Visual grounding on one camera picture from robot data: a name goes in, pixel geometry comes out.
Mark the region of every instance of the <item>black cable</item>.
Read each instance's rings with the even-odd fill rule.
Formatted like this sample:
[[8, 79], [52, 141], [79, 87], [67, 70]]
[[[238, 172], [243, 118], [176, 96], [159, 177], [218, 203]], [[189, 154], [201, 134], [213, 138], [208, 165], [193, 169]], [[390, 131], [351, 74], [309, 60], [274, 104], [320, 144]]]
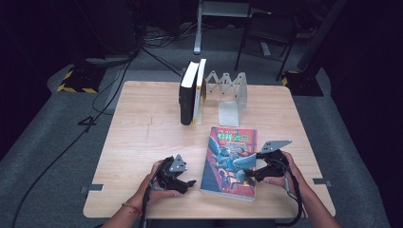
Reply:
[[148, 50], [146, 50], [144, 47], [142, 47], [142, 50], [149, 54], [151, 57], [153, 57], [154, 59], [156, 59], [158, 62], [162, 63], [164, 66], [168, 67], [170, 70], [172, 70], [172, 72], [176, 73], [178, 76], [182, 77], [182, 75], [180, 73], [178, 73], [177, 71], [175, 71], [175, 69], [173, 69], [171, 66], [167, 65], [166, 63], [164, 63], [163, 61], [161, 61], [160, 59], [158, 59], [154, 54], [151, 54]]
[[77, 0], [74, 0], [75, 4], [77, 5], [78, 9], [80, 10], [80, 12], [83, 14], [84, 18], [86, 19], [86, 22], [88, 23], [89, 27], [91, 28], [92, 33], [95, 35], [95, 37], [98, 39], [98, 41], [101, 43], [102, 46], [104, 46], [106, 49], [110, 50], [113, 53], [116, 54], [123, 54], [123, 55], [129, 55], [127, 56], [127, 60], [130, 60], [130, 55], [132, 55], [133, 53], [135, 53], [137, 51], [137, 48], [134, 48], [133, 53], [130, 52], [119, 52], [116, 51], [112, 48], [110, 48], [107, 44], [104, 43], [104, 41], [101, 39], [101, 37], [99, 36], [98, 32], [95, 30], [95, 28], [92, 26], [91, 22], [89, 21], [88, 17], [86, 16], [86, 14], [84, 13], [83, 8], [80, 6], [80, 4], [77, 2]]
[[151, 192], [151, 186], [154, 185], [154, 179], [157, 176], [158, 172], [160, 172], [161, 166], [163, 166], [166, 163], [166, 160], [161, 162], [161, 164], [158, 166], [157, 170], [155, 171], [154, 175], [152, 176], [150, 182], [148, 183], [147, 188], [145, 189], [144, 195], [143, 195], [143, 204], [142, 204], [142, 217], [140, 218], [139, 222], [139, 228], [144, 227], [144, 220], [145, 220], [145, 213], [147, 211], [147, 203], [150, 200], [150, 192]]
[[[118, 88], [121, 86], [121, 84], [122, 84], [122, 82], [123, 82], [123, 79], [124, 79], [124, 77], [125, 77], [125, 73], [126, 73], [126, 71], [127, 71], [127, 68], [128, 68], [128, 66], [131, 64], [131, 62], [133, 61], [133, 59], [134, 59], [134, 58], [131, 58], [130, 61], [129, 61], [129, 63], [128, 63], [127, 66], [125, 67], [125, 71], [124, 71], [122, 80], [121, 80], [121, 82], [119, 83]], [[116, 92], [115, 92], [115, 94], [113, 95], [112, 99], [111, 99], [111, 100], [109, 101], [109, 103], [104, 107], [104, 109], [102, 110], [102, 112], [99, 113], [99, 114], [88, 124], [88, 126], [86, 127], [86, 129], [84, 129], [84, 130], [74, 139], [74, 141], [73, 141], [71, 144], [69, 144], [69, 145], [65, 148], [65, 150], [63, 150], [63, 152], [62, 152], [59, 156], [57, 156], [56, 159], [54, 159], [54, 160], [45, 168], [45, 170], [35, 179], [35, 181], [34, 181], [33, 184], [29, 187], [29, 189], [28, 189], [28, 191], [26, 192], [26, 194], [21, 198], [21, 201], [20, 201], [20, 203], [19, 203], [18, 206], [17, 206], [17, 209], [16, 209], [16, 211], [15, 211], [15, 213], [14, 213], [14, 217], [13, 217], [13, 219], [12, 219], [11, 228], [15, 227], [15, 222], [17, 221], [18, 214], [19, 214], [19, 212], [20, 212], [20, 210], [21, 210], [21, 207], [22, 207], [22, 205], [23, 205], [25, 199], [27, 198], [28, 194], [30, 193], [30, 191], [31, 191], [31, 190], [33, 189], [33, 187], [36, 185], [36, 183], [47, 173], [47, 171], [51, 168], [51, 166], [52, 166], [53, 164], [55, 164], [63, 155], [65, 155], [66, 152], [68, 152], [68, 150], [71, 148], [71, 146], [73, 146], [73, 145], [89, 130], [89, 128], [95, 123], [95, 121], [98, 120], [98, 118], [103, 114], [103, 112], [110, 106], [111, 102], [113, 101], [113, 99], [114, 99], [115, 96], [117, 95], [118, 90], [116, 90]]]
[[[291, 193], [287, 192], [289, 198], [293, 199], [296, 203], [298, 203], [298, 199], [294, 197]], [[305, 210], [302, 208], [302, 214], [306, 218]]]
[[137, 52], [134, 53], [133, 55], [127, 56], [127, 58], [123, 59], [123, 60], [103, 61], [103, 62], [100, 62], [100, 63], [91, 63], [91, 62], [89, 62], [89, 63], [91, 65], [93, 65], [94, 67], [97, 67], [97, 68], [117, 67], [117, 66], [120, 66], [120, 65], [127, 64], [130, 61], [130, 59], [133, 58], [136, 55], [137, 55]]
[[[190, 28], [184, 29], [181, 32], [181, 35], [179, 36], [179, 37], [182, 37], [182, 38], [178, 38], [178, 37], [174, 37], [174, 36], [168, 36], [168, 35], [167, 36], [159, 36], [160, 33], [157, 30], [149, 31], [148, 33], [152, 33], [152, 35], [151, 35], [151, 37], [147, 37], [147, 34], [145, 35], [145, 39], [143, 39], [143, 46], [147, 47], [147, 48], [165, 48], [165, 47], [171, 45], [172, 43], [174, 43], [176, 41], [182, 41], [182, 40], [187, 39], [190, 36], [196, 35], [196, 33], [190, 34], [190, 35], [185, 35], [188, 31], [190, 31], [192, 29], [195, 29], [196, 25], [197, 24], [194, 24]], [[160, 43], [158, 45], [149, 44], [149, 40], [157, 40], [157, 39], [160, 40]]]
[[181, 70], [182, 70], [181, 68], [175, 66], [174, 64], [169, 63], [168, 61], [166, 61], [163, 57], [157, 56], [157, 55], [154, 55], [154, 56], [155, 56], [156, 58], [160, 59], [161, 61], [165, 62], [166, 64], [173, 66], [173, 67], [176, 68], [178, 71], [181, 71]]
[[[97, 111], [98, 113], [102, 113], [102, 110], [99, 110], [98, 108], [96, 108], [95, 107], [95, 101], [98, 99], [98, 97], [102, 94], [102, 93], [104, 93], [109, 87], [111, 87], [116, 81], [118, 81], [118, 79], [121, 77], [121, 71], [122, 71], [122, 69], [125, 67], [125, 65], [123, 65], [122, 67], [121, 67], [121, 69], [119, 70], [119, 75], [118, 75], [118, 77], [116, 77], [116, 79], [115, 80], [113, 80], [113, 82], [111, 82], [106, 88], [104, 88], [101, 92], [99, 92], [98, 93], [98, 95], [94, 98], [94, 100], [92, 101], [92, 108], [95, 110], [95, 111]], [[113, 113], [103, 113], [103, 114], [105, 114], [105, 115], [109, 115], [109, 116], [112, 116], [113, 115]]]
[[299, 183], [297, 181], [296, 176], [293, 175], [293, 172], [291, 171], [291, 168], [284, 164], [283, 162], [279, 161], [279, 160], [275, 160], [275, 159], [267, 159], [270, 162], [277, 162], [279, 164], [281, 164], [285, 170], [287, 170], [287, 172], [290, 174], [291, 180], [293, 181], [293, 185], [294, 185], [294, 191], [296, 192], [296, 197], [297, 197], [297, 204], [298, 204], [298, 212], [297, 212], [297, 216], [290, 222], [284, 222], [284, 223], [276, 223], [276, 226], [293, 226], [295, 224], [297, 224], [297, 222], [299, 221], [299, 219], [301, 218], [301, 214], [302, 214], [302, 196], [299, 192]]

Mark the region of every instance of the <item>book cover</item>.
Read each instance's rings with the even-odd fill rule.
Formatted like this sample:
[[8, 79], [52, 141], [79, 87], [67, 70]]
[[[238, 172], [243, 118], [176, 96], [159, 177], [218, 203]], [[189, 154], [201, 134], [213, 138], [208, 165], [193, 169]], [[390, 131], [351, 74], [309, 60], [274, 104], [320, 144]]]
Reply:
[[203, 193], [255, 200], [255, 179], [246, 177], [243, 170], [256, 168], [257, 136], [256, 129], [211, 128], [201, 178]]
[[190, 62], [181, 80], [179, 104], [181, 107], [181, 123], [183, 125], [190, 125], [193, 120], [198, 67], [199, 63]]
[[195, 95], [195, 105], [193, 109], [193, 124], [202, 123], [202, 107], [206, 97], [206, 87], [204, 78], [204, 66], [206, 59], [201, 59], [198, 69], [198, 77], [196, 80], [196, 95]]

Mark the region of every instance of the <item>chair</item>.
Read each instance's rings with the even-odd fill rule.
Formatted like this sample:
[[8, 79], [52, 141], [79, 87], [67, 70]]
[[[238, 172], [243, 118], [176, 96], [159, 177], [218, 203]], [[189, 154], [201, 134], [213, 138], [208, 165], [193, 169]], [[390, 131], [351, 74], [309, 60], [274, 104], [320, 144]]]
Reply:
[[240, 41], [235, 70], [238, 70], [240, 53], [245, 48], [246, 40], [255, 40], [268, 46], [282, 47], [276, 58], [272, 55], [260, 57], [282, 62], [276, 80], [281, 76], [293, 43], [297, 37], [298, 0], [250, 0], [248, 16]]

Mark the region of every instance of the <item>table leg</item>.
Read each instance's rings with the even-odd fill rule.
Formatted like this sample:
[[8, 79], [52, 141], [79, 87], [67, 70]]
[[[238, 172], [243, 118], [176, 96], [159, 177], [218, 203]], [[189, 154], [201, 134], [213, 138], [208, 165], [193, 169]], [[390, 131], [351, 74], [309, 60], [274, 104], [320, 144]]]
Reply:
[[195, 47], [193, 53], [200, 54], [202, 51], [202, 0], [199, 0], [198, 8], [198, 31], [196, 33]]

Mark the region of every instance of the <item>yellow and black tape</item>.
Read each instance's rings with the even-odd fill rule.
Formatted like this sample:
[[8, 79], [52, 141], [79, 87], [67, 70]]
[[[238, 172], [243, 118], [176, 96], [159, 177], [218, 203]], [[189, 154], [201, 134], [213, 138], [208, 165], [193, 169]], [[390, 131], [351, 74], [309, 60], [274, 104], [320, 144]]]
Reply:
[[88, 83], [80, 79], [80, 73], [74, 71], [74, 68], [71, 68], [63, 79], [62, 83], [60, 83], [57, 91], [65, 91], [65, 92], [85, 92], [85, 93], [98, 93], [99, 91], [99, 82], [93, 84]]
[[287, 75], [288, 74], [299, 74], [297, 71], [285, 71], [281, 74], [281, 82], [283, 86], [288, 87], [288, 80], [287, 80]]

